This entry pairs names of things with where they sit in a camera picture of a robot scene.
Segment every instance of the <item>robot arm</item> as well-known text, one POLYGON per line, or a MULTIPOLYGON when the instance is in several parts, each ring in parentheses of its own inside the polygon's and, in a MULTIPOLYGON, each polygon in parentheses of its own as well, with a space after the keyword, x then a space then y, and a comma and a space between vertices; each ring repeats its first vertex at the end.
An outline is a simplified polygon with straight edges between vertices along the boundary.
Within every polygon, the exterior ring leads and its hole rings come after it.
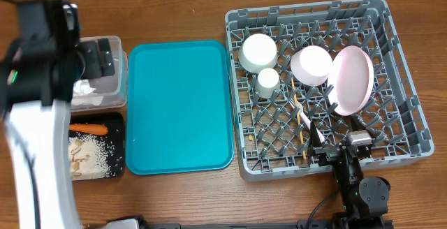
POLYGON ((16 103, 5 120, 21 228, 79 229, 68 161, 70 105, 16 103))
MULTIPOLYGON (((345 141, 335 147, 323 148, 315 124, 311 123, 307 154, 318 157, 320 166, 332 166, 346 210, 333 214, 331 221, 312 223, 312 228, 393 229, 392 221, 384 221, 382 217, 388 212, 390 183, 382 177, 364 177, 359 164, 359 158, 371 156, 374 136, 353 116, 351 126, 353 131, 348 133, 345 141)), ((311 225, 310 221, 299 223, 306 228, 311 225)))
POLYGON ((0 63, 0 115, 21 228, 81 228, 68 159, 73 84, 113 75, 108 40, 81 43, 77 6, 17 3, 21 38, 0 63))

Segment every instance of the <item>plastic tray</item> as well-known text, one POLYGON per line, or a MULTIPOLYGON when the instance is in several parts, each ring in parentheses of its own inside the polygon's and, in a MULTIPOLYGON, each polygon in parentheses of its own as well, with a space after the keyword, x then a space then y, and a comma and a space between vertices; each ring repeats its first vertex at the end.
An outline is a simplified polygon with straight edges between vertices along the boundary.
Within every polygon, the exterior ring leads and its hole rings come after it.
POLYGON ((117 36, 99 36, 81 38, 81 41, 108 38, 112 50, 115 74, 89 80, 89 86, 95 90, 86 95, 73 94, 71 111, 102 110, 119 108, 127 102, 127 55, 122 50, 121 40, 117 36))
POLYGON ((225 48, 214 40, 139 45, 129 64, 129 170, 154 175, 228 166, 234 144, 225 48))
POLYGON ((328 107, 331 88, 291 87, 288 65, 297 51, 319 45, 333 57, 344 47, 356 45, 371 57, 374 88, 366 106, 356 113, 375 134, 372 157, 361 160, 363 169, 414 163, 434 151, 418 95, 410 76, 393 18, 385 0, 343 0, 231 10, 226 14, 226 44, 230 57, 230 89, 236 123, 240 174, 247 181, 301 177, 325 172, 318 159, 310 165, 302 157, 309 134, 297 125, 296 109, 288 103, 293 93, 325 136, 325 147, 345 139, 349 125, 328 107), (281 89, 271 99, 258 97, 256 75, 237 61, 242 42, 264 33, 276 42, 279 61, 275 69, 281 89), (305 143, 297 135, 303 131, 305 143))

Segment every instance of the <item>teal tray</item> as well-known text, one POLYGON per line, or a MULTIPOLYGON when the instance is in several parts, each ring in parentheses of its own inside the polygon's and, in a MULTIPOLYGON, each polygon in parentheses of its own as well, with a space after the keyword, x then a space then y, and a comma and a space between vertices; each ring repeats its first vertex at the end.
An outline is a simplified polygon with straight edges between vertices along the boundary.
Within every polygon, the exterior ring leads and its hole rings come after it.
POLYGON ((126 163, 137 175, 219 170, 234 156, 224 47, 137 46, 129 61, 126 163))

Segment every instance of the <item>clear plastic container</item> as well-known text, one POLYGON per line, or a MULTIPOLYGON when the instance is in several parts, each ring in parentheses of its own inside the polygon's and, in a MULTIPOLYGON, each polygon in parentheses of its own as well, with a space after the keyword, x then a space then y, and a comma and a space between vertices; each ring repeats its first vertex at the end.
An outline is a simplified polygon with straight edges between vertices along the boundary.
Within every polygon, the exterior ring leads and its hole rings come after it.
POLYGON ((81 42, 101 38, 109 39, 115 74, 76 82, 71 101, 72 112, 119 108, 126 105, 128 64, 121 40, 117 36, 98 36, 81 38, 81 42))

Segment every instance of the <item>white bowl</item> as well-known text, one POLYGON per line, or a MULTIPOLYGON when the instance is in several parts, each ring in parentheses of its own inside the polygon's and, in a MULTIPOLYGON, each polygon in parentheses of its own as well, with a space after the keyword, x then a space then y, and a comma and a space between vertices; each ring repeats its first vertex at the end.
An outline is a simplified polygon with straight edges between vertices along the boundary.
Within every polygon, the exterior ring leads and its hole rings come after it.
POLYGON ((279 89, 278 72, 273 68, 264 68, 258 75, 255 90, 260 97, 269 99, 275 89, 279 89))
POLYGON ((311 45, 301 49, 291 59, 293 75, 308 86, 319 86, 328 79, 332 57, 322 47, 311 45))
POLYGON ((239 49, 239 62, 250 73, 260 73, 264 68, 273 68, 277 61, 277 45, 265 34, 248 37, 239 49))
POLYGON ((334 89, 329 93, 329 103, 337 103, 334 109, 342 116, 361 110, 371 96, 374 84, 374 69, 369 56, 359 47, 345 47, 334 59, 328 85, 334 89))

